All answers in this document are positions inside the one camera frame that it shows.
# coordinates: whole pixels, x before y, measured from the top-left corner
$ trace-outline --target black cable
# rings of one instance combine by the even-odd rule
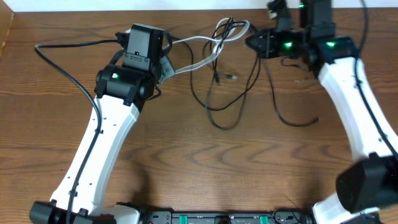
[[[100,109],[97,107],[96,103],[93,100],[93,97],[90,95],[90,93],[86,90],[86,88],[80,84],[75,78],[73,78],[71,75],[69,75],[65,70],[63,70],[61,67],[59,67],[57,64],[52,62],[50,59],[48,59],[46,56],[44,56],[40,49],[41,48],[65,48],[65,47],[84,47],[84,46],[90,46],[90,45],[96,45],[96,44],[102,44],[102,43],[109,43],[109,42],[115,42],[118,43],[117,40],[100,40],[100,41],[95,41],[95,42],[89,42],[89,43],[83,43],[83,44],[59,44],[59,45],[36,45],[35,46],[35,51],[39,55],[41,59],[43,59],[45,62],[47,62],[49,65],[51,65],[53,68],[55,68],[58,72],[60,72],[62,75],[67,77],[72,83],[74,83],[88,98],[90,103],[93,105],[93,108],[95,110],[95,113],[97,115],[97,128],[95,130],[95,134],[93,137],[93,140],[91,140],[90,146],[88,147],[87,153],[81,163],[81,166],[76,173],[76,178],[75,181],[73,182],[72,189],[70,191],[70,196],[69,196],[69,202],[68,202],[68,209],[67,209],[67,220],[66,223],[70,223],[70,217],[72,213],[72,206],[73,206],[73,199],[75,198],[76,194],[76,188],[79,183],[79,179],[81,176],[81,173],[83,172],[83,169],[87,163],[87,160],[94,148],[95,142],[101,132],[101,125],[102,125],[102,117],[100,113]]]
[[[226,25],[226,24],[220,25],[220,26],[217,28],[217,30],[218,30],[219,28],[225,26],[225,25]],[[250,27],[251,27],[252,32],[255,32],[255,31],[257,30],[256,27],[254,27],[253,25],[250,25]],[[214,38],[217,38],[217,37],[221,36],[223,33],[224,33],[224,32],[222,32],[221,34],[218,34],[218,35],[214,36]],[[209,43],[210,43],[210,41],[208,41],[208,42],[203,46],[203,48],[202,48],[202,53],[204,52],[204,50],[206,49],[206,46],[207,46]],[[226,108],[228,108],[229,106],[231,106],[232,104],[234,104],[235,102],[237,102],[237,101],[238,101],[242,96],[244,96],[249,90],[251,90],[251,88],[252,88],[252,87],[254,86],[254,84],[257,82],[258,77],[259,77],[259,76],[256,76],[256,77],[255,77],[254,81],[252,82],[252,84],[250,85],[250,87],[249,87],[247,90],[245,90],[243,93],[241,93],[241,94],[240,94],[238,97],[236,97],[233,101],[229,102],[226,106],[224,106],[224,107],[222,107],[222,108],[212,108],[212,107],[208,107],[207,109],[208,109],[208,110],[211,110],[211,111],[222,111],[222,110],[225,110]],[[192,95],[193,95],[194,99],[196,99],[196,101],[197,101],[202,107],[205,107],[205,104],[204,104],[202,101],[199,100],[199,97],[197,96],[197,94],[195,93],[195,89],[193,88],[193,73],[192,73],[192,72],[191,72],[191,74],[190,74],[190,88],[191,88],[191,92],[192,92]]]
[[[295,68],[299,68],[299,69],[301,69],[301,70],[303,70],[303,71],[306,71],[306,72],[309,72],[309,71],[310,71],[310,70],[308,70],[308,69],[306,69],[306,68],[304,68],[304,67],[302,67],[301,65],[298,65],[298,64],[286,65],[286,64],[285,64],[285,59],[287,59],[287,58],[289,58],[289,59],[296,59],[296,58],[292,58],[292,57],[285,56],[285,57],[282,58],[282,60],[280,60],[280,64],[283,65],[283,66],[285,66],[285,67],[295,67]]]
[[[213,119],[213,117],[212,117],[212,115],[211,115],[211,110],[208,109],[208,104],[209,104],[211,89],[213,88],[213,84],[214,84],[215,77],[213,77],[213,79],[211,80],[211,84],[210,84],[210,87],[209,87],[209,90],[208,90],[208,93],[207,93],[207,96],[206,96],[205,109],[206,109],[206,113],[207,113],[207,117],[208,117],[208,119],[209,119],[209,122],[210,122],[211,125],[213,125],[215,128],[220,129],[220,130],[227,131],[227,130],[231,130],[231,129],[235,128],[235,127],[239,124],[239,122],[240,122],[240,120],[241,120],[241,118],[242,118],[242,113],[243,113],[244,104],[245,104],[245,102],[246,102],[246,96],[247,96],[246,93],[249,91],[249,88],[248,88],[248,87],[249,87],[249,83],[250,83],[250,80],[251,80],[251,78],[252,78],[252,76],[253,76],[254,70],[256,69],[257,62],[258,62],[258,64],[259,64],[259,65],[258,65],[258,71],[257,71],[257,75],[256,75],[256,77],[255,77],[255,80],[252,82],[252,85],[251,85],[251,86],[253,86],[253,85],[255,84],[256,80],[258,79],[258,77],[259,77],[259,75],[260,75],[260,71],[261,71],[261,63],[259,62],[260,60],[261,60],[260,57],[257,56],[256,62],[255,62],[254,65],[253,65],[253,68],[252,68],[252,70],[251,70],[250,76],[249,76],[248,81],[247,81],[247,83],[246,83],[246,89],[245,89],[245,92],[243,93],[243,100],[242,100],[241,108],[240,108],[240,110],[239,110],[238,118],[237,118],[237,120],[235,121],[235,123],[233,123],[231,126],[222,127],[222,126],[218,125],[218,124],[214,121],[214,119]]]
[[[111,61],[109,63],[112,64],[112,65],[116,65],[118,60],[123,56],[123,53],[124,53],[124,49],[121,49],[121,50],[117,51],[113,55],[113,57],[112,57],[112,59],[111,59]]]
[[[355,64],[354,64],[354,74],[355,74],[355,80],[356,80],[356,86],[358,87],[359,90],[359,94],[361,95],[361,98],[363,100],[363,103],[365,104],[365,107],[369,113],[369,115],[371,116],[374,125],[376,126],[376,129],[378,131],[378,133],[380,134],[381,139],[385,142],[386,146],[390,149],[392,155],[394,155],[394,157],[398,160],[398,153],[397,151],[394,149],[394,147],[391,145],[390,141],[388,140],[386,134],[384,133],[384,131],[381,129],[379,122],[376,119],[376,116],[374,115],[366,97],[365,94],[363,93],[362,90],[362,81],[359,79],[358,77],[358,60],[361,56],[362,50],[365,46],[366,43],[366,39],[368,36],[368,32],[369,32],[369,13],[368,13],[368,7],[366,6],[366,3],[364,0],[361,0],[362,6],[363,6],[363,12],[364,12],[364,30],[363,30],[363,34],[362,34],[362,39],[361,39],[361,43],[359,45],[359,49],[358,49],[358,54],[357,56],[355,56]]]
[[[269,85],[271,86],[271,92],[272,92],[272,100],[274,102],[274,108],[275,108],[275,112],[276,112],[276,116],[280,119],[281,122],[283,122],[284,124],[288,125],[288,126],[292,126],[292,127],[296,127],[296,128],[302,128],[302,127],[308,127],[310,125],[313,125],[315,123],[317,123],[319,121],[319,118],[315,118],[312,121],[308,122],[308,123],[304,123],[304,124],[296,124],[296,123],[292,123],[290,121],[285,120],[282,115],[280,115],[277,104],[276,104],[276,98],[275,98],[275,90],[274,90],[274,85],[272,84],[272,77],[271,77],[271,72],[269,70],[269,67],[266,63],[265,60],[262,61],[264,68],[266,69],[266,73],[268,76],[268,80],[269,80]]]
[[[146,101],[154,100],[162,95],[162,90],[157,85],[155,86],[155,89],[157,90],[157,94],[148,98]]]
[[[230,17],[229,20],[228,20],[228,22],[226,23],[226,26],[224,27],[224,32],[223,32],[221,41],[220,41],[220,42],[218,43],[218,45],[217,45],[216,51],[218,51],[220,48],[222,48],[222,46],[223,46],[223,44],[224,44],[224,41],[228,38],[229,33],[231,32],[231,30],[232,30],[232,28],[233,28],[233,24],[234,24],[233,17]],[[213,38],[215,38],[214,36],[215,36],[215,33],[216,33],[216,31],[217,31],[218,29],[219,29],[219,27],[217,27],[217,29],[214,31],[214,33],[213,33],[213,35],[212,35]],[[249,78],[248,78],[248,82],[246,83],[246,88],[245,88],[245,92],[243,93],[243,101],[242,101],[241,108],[240,108],[240,110],[239,110],[238,118],[237,118],[237,120],[235,121],[235,123],[233,123],[231,126],[228,126],[228,127],[222,127],[222,126],[220,126],[219,124],[217,124],[217,123],[215,122],[215,120],[213,119],[212,115],[211,115],[211,111],[208,110],[208,104],[209,104],[209,100],[210,100],[211,89],[213,88],[214,81],[218,82],[218,72],[217,72],[217,61],[218,61],[218,58],[216,58],[216,60],[214,61],[214,63],[212,62],[212,66],[213,66],[213,71],[214,71],[214,73],[213,73],[213,78],[212,78],[212,80],[211,80],[211,84],[210,84],[210,87],[209,87],[209,90],[208,90],[208,93],[207,93],[207,96],[206,96],[205,109],[206,109],[206,113],[207,113],[209,122],[210,122],[211,125],[213,125],[215,128],[220,129],[220,130],[227,131],[227,130],[231,130],[231,129],[235,128],[235,127],[239,124],[239,122],[240,122],[240,120],[241,120],[241,117],[242,117],[244,104],[245,104],[245,102],[246,102],[246,93],[247,93],[247,90],[248,90],[248,87],[249,87],[249,83],[250,83],[250,80],[251,80],[252,75],[253,75],[253,73],[254,73],[254,70],[256,69],[257,61],[259,61],[259,60],[260,60],[260,58],[257,56],[256,62],[255,62],[255,64],[254,64],[254,66],[253,66],[253,68],[252,68],[252,71],[251,71],[251,74],[250,74],[250,76],[249,76]],[[257,77],[259,76],[260,71],[261,71],[261,63],[259,63],[259,68],[258,68]]]

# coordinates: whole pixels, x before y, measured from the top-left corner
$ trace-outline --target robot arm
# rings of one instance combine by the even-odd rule
[[[78,213],[84,208],[88,215],[100,215],[103,212],[106,186],[113,165],[127,133],[139,116],[139,110],[134,104],[124,105],[120,98],[104,95],[100,99],[95,98],[95,101],[103,117],[102,130],[81,174],[72,207],[72,212]],[[68,208],[70,189],[93,139],[96,123],[96,113],[93,110],[75,158],[51,196],[51,200],[57,201],[58,208]]]
[[[354,58],[341,58],[335,60],[333,64],[324,64],[320,71],[318,79],[326,91],[333,100],[337,112],[343,122],[345,130],[348,135],[349,143],[351,145],[351,151],[353,160],[355,162],[367,161],[369,155],[376,153],[378,157],[390,157],[392,156],[391,151],[388,149],[386,144],[381,140],[381,137],[367,111],[364,102],[359,94],[358,88],[356,87],[356,80],[353,76],[353,65]],[[362,81],[362,89],[365,97],[370,104],[370,107],[375,114],[382,130],[388,136],[390,143],[395,149],[398,148],[398,138],[391,126],[384,117],[380,106],[378,105],[376,98],[369,86],[368,80],[364,72],[364,65],[360,60],[358,62],[358,75]],[[346,189],[340,185],[341,178],[338,179],[337,188],[342,189],[340,196],[336,193],[329,196],[326,200],[318,202],[313,206],[313,214],[317,223],[332,224],[332,223],[343,223],[348,220],[352,220],[362,214],[374,213],[378,211],[377,207],[367,208],[360,212],[349,212],[353,210],[354,205],[360,203],[368,203],[373,205],[385,205],[388,202],[382,198],[377,199],[377,194],[366,193],[366,190],[377,192],[382,189],[382,181],[384,173],[376,173],[377,177],[371,179],[372,181],[362,182],[362,178],[358,175],[355,181],[358,183],[350,184],[350,187],[357,186],[360,190],[353,190],[356,196],[351,197],[352,202],[348,202],[350,196],[345,194]],[[395,194],[389,194],[392,198],[396,197]]]

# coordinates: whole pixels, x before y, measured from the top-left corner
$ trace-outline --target wooden table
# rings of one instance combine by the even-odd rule
[[[362,11],[335,10],[338,33],[359,40]],[[180,38],[211,35],[224,17],[274,27],[266,10],[126,11],[17,13],[0,58],[0,222],[28,223],[35,200],[48,200],[69,168],[85,132],[91,106],[81,92],[36,56],[38,43],[81,43],[113,39],[133,23],[169,30]],[[371,9],[371,32],[363,52],[366,71],[381,108],[398,130],[398,13]],[[203,41],[190,45],[195,61]],[[116,44],[50,49],[45,54],[93,93],[98,70]],[[190,63],[183,45],[174,45],[174,67]],[[219,69],[239,75],[221,80],[211,105],[227,103],[244,90],[255,54],[243,40],[225,45]],[[146,103],[124,142],[106,193],[106,205],[131,201],[143,207],[174,210],[273,210],[306,207],[335,191],[337,175],[348,168],[351,151],[330,97],[311,73],[269,60],[277,102],[289,120],[320,116],[309,128],[291,128],[276,117],[265,71],[249,92],[239,126],[213,128],[193,99],[189,74],[165,82],[161,98]],[[205,98],[212,73],[194,73]],[[229,124],[240,104],[215,113]],[[382,211],[385,223],[398,223],[394,208]]]

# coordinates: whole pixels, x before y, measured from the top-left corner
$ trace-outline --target table surface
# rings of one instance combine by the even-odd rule
[[[298,20],[298,12],[292,14]],[[228,16],[259,28],[275,26],[266,10],[17,13],[0,58],[0,223],[28,223],[33,202],[50,198],[91,113],[79,89],[39,59],[35,44],[113,39],[133,23],[161,27],[180,38],[211,35]],[[358,42],[362,16],[359,9],[335,10],[338,33]],[[397,130],[398,11],[371,9],[370,18],[363,60],[376,98]],[[196,62],[203,44],[190,42]],[[110,43],[44,53],[93,93],[98,70],[118,49]],[[221,106],[244,90],[255,57],[243,39],[225,45],[218,67],[239,79],[222,78],[211,106]],[[170,58],[175,68],[190,63],[183,45],[174,45]],[[282,124],[262,70],[239,126],[217,130],[193,99],[189,74],[181,74],[161,86],[162,97],[146,103],[127,135],[109,180],[106,206],[123,201],[183,211],[273,210],[305,208],[332,194],[337,175],[353,163],[338,113],[311,73],[282,67],[280,59],[268,64],[281,113],[295,122],[319,116],[319,123],[308,128]],[[201,100],[211,76],[207,67],[193,74]],[[214,117],[222,125],[231,124],[239,107],[237,103]],[[398,223],[393,208],[381,214],[383,222]]]

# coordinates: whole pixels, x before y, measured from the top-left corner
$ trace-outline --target black plastic part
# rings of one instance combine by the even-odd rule
[[[134,103],[139,111],[145,100],[153,95],[155,88],[155,80],[150,73],[111,64],[98,72],[96,83],[98,98],[103,95],[118,97],[127,106]]]
[[[277,13],[276,31],[289,30],[292,28],[292,17],[286,0],[274,0],[267,4],[268,10]]]
[[[154,94],[161,76],[160,56],[170,51],[162,50],[163,36],[169,43],[169,33],[155,27],[134,24],[131,34],[116,33],[123,50],[118,51],[110,63],[96,77],[95,93],[123,99],[123,104],[135,104],[141,112],[144,103]],[[123,55],[122,66],[116,62]]]
[[[231,224],[229,216],[217,216],[214,219],[214,224]]]
[[[398,162],[393,156],[373,153],[337,178],[336,191],[342,206],[351,213],[398,203]]]
[[[318,76],[324,63],[333,64],[336,59],[355,57],[358,54],[353,40],[350,37],[336,37],[314,40],[302,48],[302,59]]]
[[[147,220],[148,224],[171,224],[172,223],[172,213],[170,211],[148,211],[144,220]]]
[[[301,4],[300,26],[306,30],[308,41],[335,36],[331,0],[302,0]]]
[[[246,38],[246,45],[255,50],[260,58],[298,57],[302,35],[292,30],[277,32],[275,29],[263,29]]]
[[[35,202],[30,210],[29,218],[34,224],[64,224],[67,211],[55,206],[56,202]],[[111,215],[89,217],[82,210],[82,214],[71,214],[71,224],[116,224]]]

